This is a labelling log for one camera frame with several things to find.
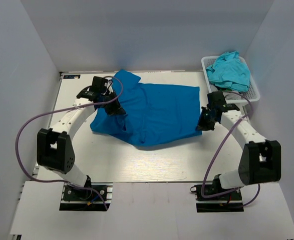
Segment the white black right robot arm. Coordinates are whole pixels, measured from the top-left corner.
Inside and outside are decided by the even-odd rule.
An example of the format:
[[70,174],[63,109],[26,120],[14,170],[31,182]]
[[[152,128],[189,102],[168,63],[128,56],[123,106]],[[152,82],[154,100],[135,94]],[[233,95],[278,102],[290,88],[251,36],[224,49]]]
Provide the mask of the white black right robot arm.
[[218,175],[214,182],[222,190],[234,190],[244,186],[277,182],[281,178],[281,145],[259,134],[236,109],[219,110],[203,107],[197,129],[214,130],[216,123],[228,130],[242,149],[239,166],[233,171]]

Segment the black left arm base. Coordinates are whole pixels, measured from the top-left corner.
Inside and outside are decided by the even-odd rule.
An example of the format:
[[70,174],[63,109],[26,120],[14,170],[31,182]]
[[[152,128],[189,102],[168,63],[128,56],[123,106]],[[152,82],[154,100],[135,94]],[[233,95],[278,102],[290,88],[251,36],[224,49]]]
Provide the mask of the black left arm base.
[[107,207],[105,207],[96,192],[91,190],[80,190],[69,185],[64,185],[59,210],[73,212],[106,212],[111,204],[113,184],[96,183],[92,184],[92,188],[101,195]]

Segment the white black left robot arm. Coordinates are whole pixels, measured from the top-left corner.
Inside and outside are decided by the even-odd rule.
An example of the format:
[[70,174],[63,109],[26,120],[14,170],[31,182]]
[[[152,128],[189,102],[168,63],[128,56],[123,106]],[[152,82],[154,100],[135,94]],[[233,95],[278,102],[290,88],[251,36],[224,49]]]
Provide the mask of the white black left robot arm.
[[109,115],[125,114],[115,94],[95,98],[80,97],[72,107],[61,110],[67,113],[56,124],[49,129],[40,129],[37,134],[37,163],[76,188],[89,188],[91,179],[75,164],[72,140],[82,124],[99,107]]

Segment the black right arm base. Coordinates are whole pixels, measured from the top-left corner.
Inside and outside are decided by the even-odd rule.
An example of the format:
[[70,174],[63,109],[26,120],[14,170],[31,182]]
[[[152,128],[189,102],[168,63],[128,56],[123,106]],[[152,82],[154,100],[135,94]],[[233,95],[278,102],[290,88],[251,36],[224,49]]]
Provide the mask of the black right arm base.
[[214,198],[204,198],[201,195],[201,184],[194,185],[190,192],[195,194],[197,213],[236,213],[243,212],[243,202],[240,190]]

